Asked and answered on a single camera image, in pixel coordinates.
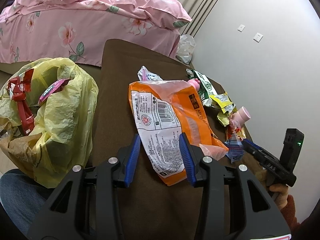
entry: wall socket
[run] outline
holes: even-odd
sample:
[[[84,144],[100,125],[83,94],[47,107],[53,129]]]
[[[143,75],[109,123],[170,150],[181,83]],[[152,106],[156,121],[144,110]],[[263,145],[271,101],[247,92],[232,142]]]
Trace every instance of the wall socket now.
[[[262,35],[262,34],[257,33],[253,39],[254,39],[255,41],[259,42],[259,41],[261,40],[261,38],[262,38],[262,37],[263,37],[263,35]]]
[[[238,31],[240,31],[240,32],[242,32],[243,31],[243,29],[244,29],[244,25],[243,24],[241,24],[240,26],[239,26],[239,28],[238,28]]]

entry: hand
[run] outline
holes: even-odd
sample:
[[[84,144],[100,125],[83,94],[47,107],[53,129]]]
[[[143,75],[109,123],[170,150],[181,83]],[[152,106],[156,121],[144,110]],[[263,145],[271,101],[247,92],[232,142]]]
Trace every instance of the hand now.
[[[275,184],[275,185],[271,185],[269,190],[271,192],[275,192],[275,193],[279,193],[279,195],[277,196],[277,198],[275,199],[275,203],[278,207],[278,209],[283,209],[288,201],[288,192],[289,192],[289,186],[284,185],[284,184]]]

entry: nutrition label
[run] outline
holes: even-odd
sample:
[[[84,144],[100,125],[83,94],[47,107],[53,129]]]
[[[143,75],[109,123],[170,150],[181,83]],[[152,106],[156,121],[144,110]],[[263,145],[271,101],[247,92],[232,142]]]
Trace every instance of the nutrition label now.
[[[181,124],[172,106],[151,93],[131,91],[131,97],[138,133],[154,170],[163,178],[182,172]]]

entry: bed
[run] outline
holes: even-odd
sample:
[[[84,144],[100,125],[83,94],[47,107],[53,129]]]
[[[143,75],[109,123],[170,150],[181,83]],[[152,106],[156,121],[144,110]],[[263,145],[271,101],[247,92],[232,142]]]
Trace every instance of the bed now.
[[[109,39],[174,58],[178,29],[190,21],[177,0],[14,0],[0,14],[0,70],[68,57],[95,78]]]

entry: trash bag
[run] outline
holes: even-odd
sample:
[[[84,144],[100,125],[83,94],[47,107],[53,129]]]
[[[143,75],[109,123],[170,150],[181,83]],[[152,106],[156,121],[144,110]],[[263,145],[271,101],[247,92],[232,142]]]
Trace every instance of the trash bag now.
[[[176,55],[177,59],[185,64],[189,64],[195,46],[196,42],[192,36],[188,34],[181,35]]]
[[[21,132],[17,102],[4,84],[0,90],[0,148],[25,174],[41,185],[56,187],[76,164],[85,166],[92,150],[92,120],[98,87],[94,79],[68,58],[42,58],[22,67],[10,79],[33,68],[26,102],[35,127]],[[38,106],[43,92],[54,82],[70,79],[63,90]]]

